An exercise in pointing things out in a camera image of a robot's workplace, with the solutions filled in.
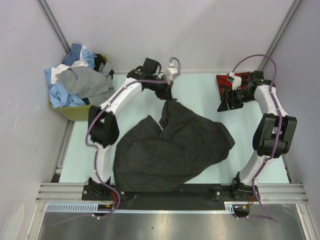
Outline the dark pinstriped long sleeve shirt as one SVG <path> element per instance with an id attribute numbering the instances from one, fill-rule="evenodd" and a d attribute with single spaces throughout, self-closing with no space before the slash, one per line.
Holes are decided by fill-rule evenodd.
<path id="1" fill-rule="evenodd" d="M 221 122 L 167 100 L 159 122 L 142 119 L 117 143 L 113 173 L 122 192 L 171 192 L 225 160 L 235 145 Z"/>

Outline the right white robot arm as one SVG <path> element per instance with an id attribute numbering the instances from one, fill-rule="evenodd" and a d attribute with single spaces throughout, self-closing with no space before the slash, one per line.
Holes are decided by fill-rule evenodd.
<path id="1" fill-rule="evenodd" d="M 255 183 L 268 165 L 288 153 L 298 121 L 281 106 L 275 84 L 265 79 L 262 71 L 217 75 L 216 82 L 221 100 L 218 112 L 241 109 L 256 101 L 262 113 L 252 139 L 252 156 L 229 187 L 233 199 L 244 201 L 257 193 Z"/>

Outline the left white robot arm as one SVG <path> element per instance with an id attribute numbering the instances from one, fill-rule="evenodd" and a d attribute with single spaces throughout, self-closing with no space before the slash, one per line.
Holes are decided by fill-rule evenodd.
<path id="1" fill-rule="evenodd" d="M 119 193 L 110 185 L 111 151 L 119 138 L 120 130 L 117 117 L 134 97 L 143 90 L 151 90 L 160 100 L 172 97 L 171 88 L 181 74 L 181 63 L 171 57 L 168 67 L 162 70 L 161 64 L 146 58 L 143 65 L 132 69 L 122 86 L 99 106 L 91 106 L 88 112 L 88 128 L 85 144 L 95 149 L 93 175 L 84 186 L 82 199 L 105 200 L 113 196 L 118 200 Z"/>

